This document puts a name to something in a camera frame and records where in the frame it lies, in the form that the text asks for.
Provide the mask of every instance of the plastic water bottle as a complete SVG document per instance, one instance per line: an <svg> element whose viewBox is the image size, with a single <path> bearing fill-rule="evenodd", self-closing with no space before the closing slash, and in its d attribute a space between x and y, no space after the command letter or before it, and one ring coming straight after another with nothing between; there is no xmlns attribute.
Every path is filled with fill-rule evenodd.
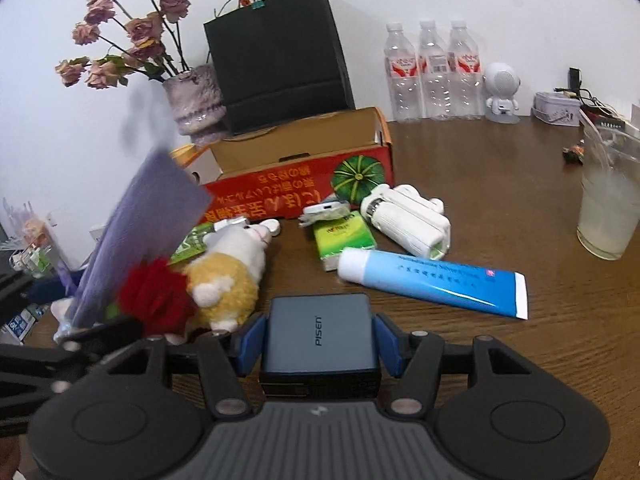
<svg viewBox="0 0 640 480"><path fill-rule="evenodd" d="M449 92L447 51L444 41L436 31L436 22L433 20L420 22L418 71L425 117L438 120L449 119L452 115L452 102Z"/></svg>
<svg viewBox="0 0 640 480"><path fill-rule="evenodd" d="M466 30L466 22L451 22L449 40L450 86L454 115L464 119L480 119L482 106L482 72L478 46Z"/></svg>
<svg viewBox="0 0 640 480"><path fill-rule="evenodd" d="M402 23L387 23L385 70L394 119L399 123L420 119L420 85L414 46L404 37Z"/></svg>

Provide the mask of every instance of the flower vase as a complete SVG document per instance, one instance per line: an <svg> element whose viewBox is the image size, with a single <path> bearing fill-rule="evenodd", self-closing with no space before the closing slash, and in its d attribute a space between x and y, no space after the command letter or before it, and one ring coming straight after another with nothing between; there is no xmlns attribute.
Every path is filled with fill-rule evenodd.
<svg viewBox="0 0 640 480"><path fill-rule="evenodd" d="M212 64L201 65L162 83L181 135L195 144L217 142L228 135L221 122L226 110Z"/></svg>

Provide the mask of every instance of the pisen logo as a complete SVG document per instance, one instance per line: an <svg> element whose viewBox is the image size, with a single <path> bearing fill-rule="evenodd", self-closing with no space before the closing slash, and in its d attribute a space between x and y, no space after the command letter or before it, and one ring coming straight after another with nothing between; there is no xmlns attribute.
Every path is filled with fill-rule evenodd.
<svg viewBox="0 0 640 480"><path fill-rule="evenodd" d="M322 346L322 318L316 316L316 346Z"/></svg>

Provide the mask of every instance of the bottle label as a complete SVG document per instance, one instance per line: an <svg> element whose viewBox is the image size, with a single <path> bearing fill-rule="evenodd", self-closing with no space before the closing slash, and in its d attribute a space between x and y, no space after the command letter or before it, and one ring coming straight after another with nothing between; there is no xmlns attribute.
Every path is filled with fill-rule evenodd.
<svg viewBox="0 0 640 480"><path fill-rule="evenodd" d="M478 54L456 56L453 52L449 52L449 68L452 72L480 72L480 57Z"/></svg>
<svg viewBox="0 0 640 480"><path fill-rule="evenodd" d="M418 73L415 57L390 57L388 60L389 75L392 78L411 77Z"/></svg>
<svg viewBox="0 0 640 480"><path fill-rule="evenodd" d="M420 72L423 74L442 74L447 72L447 56L436 54L435 56L420 56Z"/></svg>

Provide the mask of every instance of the black paper bag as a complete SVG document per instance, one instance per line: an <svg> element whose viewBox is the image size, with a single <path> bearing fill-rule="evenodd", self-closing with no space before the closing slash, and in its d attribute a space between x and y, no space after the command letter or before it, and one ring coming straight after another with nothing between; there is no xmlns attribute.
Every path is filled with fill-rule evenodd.
<svg viewBox="0 0 640 480"><path fill-rule="evenodd" d="M204 27L233 133L354 108L328 0L259 0Z"/></svg>

